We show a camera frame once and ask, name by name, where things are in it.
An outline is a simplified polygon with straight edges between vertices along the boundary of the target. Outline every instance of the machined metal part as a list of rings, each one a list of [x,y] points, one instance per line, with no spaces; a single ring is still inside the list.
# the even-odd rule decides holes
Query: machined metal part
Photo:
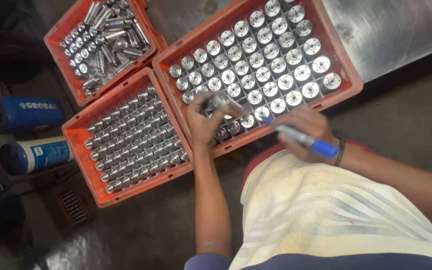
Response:
[[[241,126],[249,129],[254,126],[254,117],[250,114],[241,117]]]
[[[281,6],[277,0],[269,0],[264,6],[264,12],[268,17],[275,17],[279,14]]]
[[[82,84],[82,89],[89,89],[101,82],[101,78],[97,75],[92,76],[89,80]]]
[[[221,38],[221,43],[226,47],[232,46],[234,44],[234,39],[235,39],[234,34],[229,30],[224,31],[221,34],[220,38]]]
[[[307,83],[303,86],[301,93],[305,98],[312,99],[318,95],[319,86],[316,83]]]
[[[230,97],[236,99],[240,97],[243,94],[243,92],[241,91],[241,87],[237,83],[234,83],[234,84],[230,84],[227,87],[227,94]]]
[[[241,56],[243,55],[243,52],[241,51],[241,48],[239,46],[232,46],[227,51],[227,57],[232,62],[237,62],[241,59]]]
[[[257,120],[262,121],[262,117],[269,117],[269,109],[266,107],[258,107],[254,111],[254,116]]]
[[[211,63],[206,63],[201,67],[201,73],[204,77],[212,77],[214,74],[214,66]]]
[[[238,21],[234,25],[234,33],[238,38],[244,38],[249,33],[249,25],[246,21]]]
[[[251,13],[249,16],[249,23],[254,28],[261,27],[261,25],[264,24],[264,14],[260,10]]]
[[[287,19],[292,23],[298,23],[304,18],[304,8],[300,5],[293,6],[287,13]]]
[[[307,65],[302,65],[294,71],[294,78],[300,82],[306,81],[311,75],[311,70]]]
[[[283,34],[287,29],[287,21],[285,20],[285,18],[279,17],[273,21],[271,29],[273,30],[274,34]]]
[[[211,78],[208,82],[208,87],[211,91],[219,91],[221,89],[221,80],[216,77]]]
[[[256,40],[253,37],[248,37],[243,41],[241,46],[243,51],[246,53],[252,53],[256,50],[258,45],[256,44]]]
[[[226,138],[229,137],[229,135],[227,134],[227,131],[224,127],[220,127],[216,131],[216,134],[214,136],[216,137],[216,139],[218,139],[220,141],[224,141]]]
[[[221,54],[218,55],[213,62],[217,69],[225,69],[228,63],[228,59],[224,54]]]
[[[190,56],[185,56],[181,60],[181,65],[185,70],[192,70],[192,68],[194,67],[194,59]]]
[[[234,71],[239,76],[244,76],[246,73],[248,73],[248,70],[249,70],[249,65],[244,60],[237,62],[236,65],[234,66]]]
[[[106,44],[102,44],[100,46],[100,48],[102,49],[102,52],[104,53],[104,56],[106,57],[107,61],[111,64],[111,65],[117,65],[119,63],[119,61],[117,60],[116,56],[114,55],[114,52],[107,47]]]
[[[300,37],[306,37],[309,34],[311,34],[313,30],[313,24],[309,20],[303,20],[300,21],[296,25],[296,34],[298,34]]]
[[[234,75],[232,70],[225,70],[223,74],[221,74],[221,79],[223,80],[223,83],[230,85],[236,79],[236,75]]]
[[[314,55],[321,49],[321,42],[318,39],[310,38],[304,42],[303,51],[307,55]]]
[[[181,91],[187,91],[189,87],[188,79],[186,77],[180,77],[179,79],[177,79],[176,87]]]
[[[290,90],[294,85],[293,77],[288,74],[285,74],[277,80],[277,86],[281,90]]]
[[[208,88],[205,85],[200,85],[200,86],[198,86],[198,88],[196,88],[196,95],[199,92],[208,92]]]
[[[267,67],[261,67],[256,71],[256,79],[261,83],[266,82],[271,78],[271,72]]]
[[[323,85],[329,89],[337,89],[341,85],[341,77],[336,73],[330,73],[323,79]]]
[[[276,44],[271,43],[266,45],[264,47],[264,56],[267,59],[274,59],[279,55],[279,48],[276,46]]]
[[[261,30],[258,31],[258,41],[261,44],[268,44],[271,39],[273,38],[273,33],[271,32],[271,30],[269,30],[269,28],[262,28]]]
[[[256,84],[256,80],[252,75],[246,75],[241,79],[241,85],[246,90],[252,89],[255,84]]]
[[[298,91],[291,91],[286,95],[286,103],[290,107],[295,107],[301,104],[303,96]]]
[[[303,53],[298,48],[294,48],[286,54],[286,63],[288,65],[297,65],[303,59]]]
[[[273,114],[282,114],[285,112],[286,103],[284,100],[277,98],[271,102],[270,108]]]
[[[252,68],[260,68],[264,64],[264,57],[261,53],[256,52],[249,58],[249,65]]]
[[[281,74],[286,70],[286,61],[283,58],[276,58],[271,62],[273,74]]]
[[[294,34],[292,32],[284,32],[281,36],[279,36],[278,43],[281,48],[289,50],[294,46]]]
[[[181,76],[181,73],[182,73],[182,69],[179,65],[174,64],[169,68],[169,74],[173,78],[179,78],[179,76]]]
[[[266,83],[264,85],[264,87],[262,88],[262,92],[265,96],[272,98],[278,92],[278,88],[277,88],[276,83],[274,83],[274,82]]]
[[[206,60],[208,59],[208,53],[204,50],[204,49],[197,49],[194,54],[194,59],[198,62],[198,63],[204,63],[206,62]]]
[[[184,92],[183,94],[183,101],[186,104],[190,104],[194,100],[194,93],[193,92]]]
[[[248,94],[248,101],[249,103],[251,103],[252,105],[257,105],[259,103],[261,103],[262,101],[262,95],[261,92],[259,92],[258,90],[253,90]]]
[[[199,72],[193,71],[189,74],[189,82],[193,85],[199,85],[202,82],[202,76]]]
[[[317,73],[324,73],[329,69],[330,62],[326,56],[320,56],[313,62],[313,70]]]
[[[211,40],[206,44],[206,50],[212,56],[216,56],[221,52],[221,45],[217,40]]]

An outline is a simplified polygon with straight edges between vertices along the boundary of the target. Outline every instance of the metal part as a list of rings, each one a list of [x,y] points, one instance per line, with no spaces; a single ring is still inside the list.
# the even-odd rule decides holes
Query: metal part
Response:
[[[208,78],[212,77],[213,74],[214,74],[214,66],[213,66],[213,64],[206,63],[206,64],[202,65],[201,72],[202,72],[202,75],[205,76],[205,77],[208,77]]]
[[[254,117],[250,114],[241,117],[241,126],[249,129],[254,126]]]
[[[301,93],[305,98],[312,99],[319,93],[319,86],[316,83],[307,83],[303,86]]]
[[[249,25],[246,21],[238,21],[234,26],[234,33],[238,38],[244,38],[249,33]]]
[[[221,79],[223,80],[223,83],[230,85],[236,79],[236,75],[234,75],[232,70],[226,70],[221,75]]]
[[[208,87],[211,91],[219,91],[221,89],[221,80],[216,77],[211,78],[208,82]]]
[[[221,43],[226,46],[232,46],[234,44],[234,34],[233,32],[226,30],[221,34]]]
[[[300,82],[306,81],[310,75],[311,70],[309,70],[309,67],[307,65],[299,66],[294,71],[294,78],[296,78],[296,80]]]
[[[249,16],[249,23],[254,28],[259,28],[264,23],[264,14],[261,11],[255,11]]]
[[[277,98],[271,102],[271,111],[273,114],[282,114],[285,112],[286,109],[286,103],[284,100]]]
[[[208,92],[208,88],[205,85],[200,85],[200,86],[198,86],[198,88],[196,88],[196,95],[199,92]]]
[[[214,59],[214,65],[217,69],[225,69],[228,63],[227,57],[224,54],[218,55]]]
[[[179,76],[181,76],[181,73],[182,69],[179,65],[174,64],[169,68],[169,74],[171,74],[173,78],[178,78]]]
[[[303,20],[303,21],[300,21],[296,25],[295,32],[300,37],[306,37],[309,34],[311,34],[312,30],[313,30],[313,24],[311,23],[311,21],[309,21],[309,20]]]
[[[274,82],[266,83],[264,85],[264,87],[262,88],[262,92],[265,96],[272,98],[278,92],[278,88],[277,88],[276,83],[274,83]]]
[[[206,44],[206,50],[212,56],[216,56],[221,52],[221,45],[217,40],[211,40]]]
[[[246,90],[252,89],[255,84],[256,84],[256,80],[254,79],[254,77],[252,75],[246,75],[241,80],[241,85]]]
[[[248,95],[248,101],[252,105],[257,105],[257,104],[261,103],[261,101],[262,101],[261,92],[259,92],[258,90],[251,91]]]
[[[194,100],[194,93],[193,92],[184,92],[184,94],[183,94],[184,103],[189,104],[193,100]]]
[[[293,6],[287,13],[287,19],[292,23],[298,23],[304,18],[304,8],[300,5]]]
[[[294,48],[286,54],[286,63],[288,65],[297,65],[303,59],[303,53],[298,48]]]
[[[200,84],[202,81],[202,76],[199,72],[197,71],[193,71],[189,74],[189,82],[192,83],[193,85],[198,85]]]
[[[321,42],[318,39],[310,38],[304,43],[303,50],[307,55],[314,55],[321,49]]]
[[[220,141],[224,141],[227,137],[227,131],[224,127],[220,127],[217,131],[216,134],[214,135],[216,137],[216,139],[220,140]]]
[[[192,68],[194,67],[194,60],[190,56],[185,56],[181,60],[181,64],[185,70],[192,70]]]
[[[264,6],[264,12],[268,17],[275,17],[279,14],[281,6],[277,0],[269,0]]]
[[[313,62],[313,70],[317,73],[324,73],[329,69],[330,62],[326,56],[320,56]]]
[[[323,79],[323,85],[329,89],[337,89],[341,85],[341,77],[336,73],[330,73]]]
[[[176,87],[181,91],[187,91],[189,87],[188,79],[186,77],[180,77],[179,79],[177,79]]]
[[[271,29],[274,34],[283,34],[287,29],[287,21],[283,17],[277,18],[273,21]]]
[[[268,44],[273,38],[273,33],[269,28],[262,28],[258,31],[258,41],[261,44]]]
[[[194,54],[194,59],[198,62],[198,63],[204,63],[206,62],[207,58],[208,58],[208,54],[205,50],[199,48],[197,49]]]
[[[264,64],[264,57],[261,53],[256,52],[249,58],[249,65],[251,65],[252,68],[260,68]]]
[[[269,80],[271,77],[271,72],[267,67],[261,67],[256,71],[256,79],[261,83]]]
[[[98,84],[99,82],[101,82],[101,80],[102,79],[99,76],[94,75],[89,80],[87,80],[85,83],[83,83],[82,86],[81,86],[81,88],[82,89],[92,88],[93,86],[95,86],[96,84]]]
[[[291,91],[286,95],[286,103],[290,107],[298,106],[303,101],[303,96],[298,91]]]
[[[258,107],[256,108],[256,110],[254,111],[254,116],[256,117],[257,120],[262,121],[261,117],[269,117],[269,109],[266,107]]]
[[[285,74],[285,75],[279,77],[279,79],[277,81],[277,86],[281,90],[289,90],[293,87],[293,84],[294,84],[293,77],[291,77],[288,74]]]

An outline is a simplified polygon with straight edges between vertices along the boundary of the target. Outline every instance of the metal sheet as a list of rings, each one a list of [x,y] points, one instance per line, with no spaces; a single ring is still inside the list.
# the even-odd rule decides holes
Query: metal sheet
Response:
[[[151,0],[147,13],[172,44],[231,2]],[[432,0],[323,3],[363,82],[432,53]]]

